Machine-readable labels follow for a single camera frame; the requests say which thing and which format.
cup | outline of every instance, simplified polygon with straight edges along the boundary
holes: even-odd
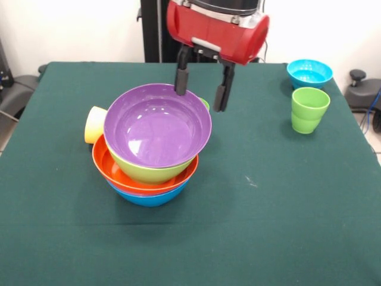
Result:
[[[292,93],[292,128],[301,134],[314,132],[330,104],[327,93],[317,88],[298,88]]]
[[[103,134],[103,125],[105,123],[107,110],[101,107],[93,106],[89,112],[85,126],[85,142],[94,144]]]

yellow cup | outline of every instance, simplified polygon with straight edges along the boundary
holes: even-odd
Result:
[[[94,144],[103,134],[103,125],[105,123],[107,110],[101,107],[93,106],[89,112],[85,126],[85,142]]]

orange bowl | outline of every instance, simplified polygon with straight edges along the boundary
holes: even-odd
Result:
[[[191,164],[176,177],[159,185],[147,185],[135,182],[119,168],[108,151],[104,136],[100,136],[93,146],[93,161],[102,176],[119,190],[134,195],[159,195],[185,183],[196,171],[198,155]]]

lime green bowl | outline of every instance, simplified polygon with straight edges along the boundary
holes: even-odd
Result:
[[[121,159],[109,146],[108,151],[111,157],[117,163],[119,168],[131,179],[143,184],[157,185],[167,182],[173,177],[176,177],[182,171],[184,171],[194,158],[191,158],[187,162],[169,168],[147,168],[131,164]]]
[[[201,99],[202,103],[205,104],[205,106],[207,107],[208,110],[210,110],[210,106],[209,106],[209,103],[208,101],[204,100],[203,98],[199,97],[199,99]]]

white wall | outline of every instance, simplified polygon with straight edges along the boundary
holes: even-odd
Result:
[[[381,77],[380,0],[266,0],[265,12],[268,62],[324,61],[342,91],[351,69]]]
[[[140,0],[0,0],[14,75],[50,61],[144,61]]]
[[[143,61],[140,0],[0,0],[0,37],[15,75],[49,61]],[[268,62],[315,58],[342,90],[348,72],[381,77],[380,0],[266,0]]]

